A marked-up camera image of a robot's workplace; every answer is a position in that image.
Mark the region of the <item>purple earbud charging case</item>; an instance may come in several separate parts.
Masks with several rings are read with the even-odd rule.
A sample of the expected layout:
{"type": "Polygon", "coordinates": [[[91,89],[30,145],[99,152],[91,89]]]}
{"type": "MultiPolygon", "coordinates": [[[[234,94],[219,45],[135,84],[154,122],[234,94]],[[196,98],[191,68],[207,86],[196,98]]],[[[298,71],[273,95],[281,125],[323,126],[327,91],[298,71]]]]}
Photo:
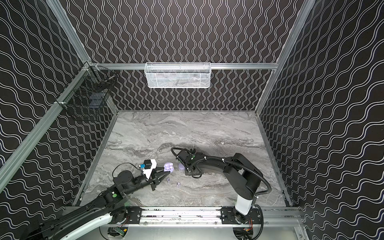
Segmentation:
{"type": "Polygon", "coordinates": [[[165,163],[164,164],[164,171],[172,173],[174,171],[173,163],[165,163]]]}

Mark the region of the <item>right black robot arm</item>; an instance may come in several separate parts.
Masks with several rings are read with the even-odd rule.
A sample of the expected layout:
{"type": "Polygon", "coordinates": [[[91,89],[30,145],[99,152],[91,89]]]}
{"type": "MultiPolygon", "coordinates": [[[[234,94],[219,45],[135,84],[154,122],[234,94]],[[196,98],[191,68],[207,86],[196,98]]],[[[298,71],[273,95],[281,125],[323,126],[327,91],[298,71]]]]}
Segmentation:
{"type": "Polygon", "coordinates": [[[198,179],[205,173],[223,175],[238,195],[235,210],[241,216],[248,215],[255,198],[272,191],[263,173],[240,153],[232,157],[216,157],[196,149],[171,148],[171,152],[185,167],[186,176],[198,179]]]}

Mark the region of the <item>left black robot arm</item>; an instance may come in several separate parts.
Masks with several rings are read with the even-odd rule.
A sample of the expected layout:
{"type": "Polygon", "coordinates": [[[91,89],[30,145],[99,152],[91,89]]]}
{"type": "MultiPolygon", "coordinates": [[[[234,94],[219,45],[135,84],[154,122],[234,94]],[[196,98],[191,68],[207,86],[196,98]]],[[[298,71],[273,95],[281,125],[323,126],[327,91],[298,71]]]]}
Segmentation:
{"type": "Polygon", "coordinates": [[[171,172],[158,167],[151,170],[149,177],[145,174],[134,177],[131,171],[122,171],[113,178],[114,184],[90,203],[56,220],[30,224],[21,239],[76,240],[106,224],[125,224],[129,220],[125,206],[128,195],[146,186],[154,191],[171,172]]]}

